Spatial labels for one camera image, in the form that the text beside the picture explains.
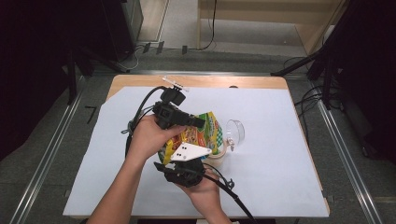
person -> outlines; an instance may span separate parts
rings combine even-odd
[[[94,209],[87,223],[128,223],[134,197],[146,160],[156,154],[167,140],[184,131],[183,126],[162,130],[154,115],[141,119],[132,139],[129,152],[110,188]],[[205,173],[219,179],[210,170]],[[219,187],[204,178],[198,185],[179,186],[191,199],[193,206],[208,223],[232,223],[221,208]]]

gray floor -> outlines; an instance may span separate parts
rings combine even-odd
[[[249,73],[250,76],[267,76],[270,72],[282,69],[298,60],[291,56],[304,56],[293,51],[291,54],[274,55],[263,51],[261,54],[240,52],[202,52],[166,49],[156,54],[152,49],[143,54],[136,53],[138,66],[132,74],[144,74],[147,70],[157,71],[213,71]],[[124,66],[134,67],[136,58],[131,56],[122,62]],[[79,223],[70,217],[63,217],[67,197],[64,193],[73,186],[78,167],[90,141],[97,119],[97,112],[90,123],[92,110],[86,105],[98,106],[105,101],[112,78],[116,75],[108,68],[97,64],[93,77],[87,81],[77,111],[67,129],[44,183],[37,194],[25,223]],[[290,94],[294,102],[311,88],[302,67],[287,75]],[[36,126],[26,143],[11,155],[0,161],[0,223],[8,223],[25,188],[35,173],[53,133],[66,110],[67,91],[59,97],[48,114]],[[353,157],[361,176],[375,199],[376,207],[384,223],[396,223],[396,166],[388,161],[374,161],[365,158],[356,134],[350,127],[345,114],[332,110],[349,153]],[[329,198],[331,214],[329,218],[302,218],[299,223],[367,223],[345,167],[340,160],[328,128],[317,107],[306,113],[310,150],[318,170],[318,177]],[[294,218],[280,218],[277,223],[293,223]]]

metal rail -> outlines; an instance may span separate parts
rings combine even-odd
[[[382,218],[375,206],[373,197],[364,184],[361,174],[359,173],[355,162],[349,154],[344,138],[338,130],[337,124],[332,116],[332,111],[327,110],[326,106],[321,101],[318,103],[318,107],[324,121],[326,122],[330,135],[332,136],[332,140],[334,141],[335,148],[338,151],[340,159],[344,164],[344,168],[352,184],[352,187],[355,190],[356,196],[361,203],[361,208],[363,209],[364,215],[366,215],[368,223],[383,223]]]
[[[52,136],[49,145],[35,170],[35,174],[30,180],[28,186],[26,187],[20,203],[12,217],[10,224],[14,223],[24,223],[27,216],[29,215],[30,209],[32,208],[33,203],[35,202],[35,198],[37,197],[38,192],[41,189],[41,186],[44,183],[46,175],[52,165],[52,162],[55,158],[56,153],[58,152],[58,148],[64,139],[64,134],[69,127],[70,121],[72,120],[76,109],[78,107],[79,101],[81,99],[82,91],[85,87],[86,79],[85,77],[81,77],[78,82],[78,95],[76,99],[69,105],[64,111],[64,115],[58,127],[55,130],[54,135]]]

white paper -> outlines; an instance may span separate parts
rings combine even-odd
[[[127,123],[152,87],[127,87],[101,108],[92,140],[78,171],[65,216],[89,216],[113,181],[125,153]],[[155,92],[146,103],[160,100]],[[235,192],[254,217],[327,217],[327,205],[297,120],[290,93],[267,89],[191,88],[179,109],[213,111],[223,129],[228,119],[240,120],[245,141],[229,150],[219,170],[232,178]],[[133,216],[200,217],[190,199],[153,164],[143,169]],[[245,213],[224,191],[222,207],[229,217]]]

colorful package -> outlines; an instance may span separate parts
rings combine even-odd
[[[207,147],[212,149],[213,155],[219,154],[219,148],[222,145],[222,130],[215,115],[213,112],[208,112],[199,115],[198,118],[205,120],[203,128],[187,127],[183,133],[169,139],[160,149],[158,155],[163,164],[169,163],[171,156],[182,142]]]

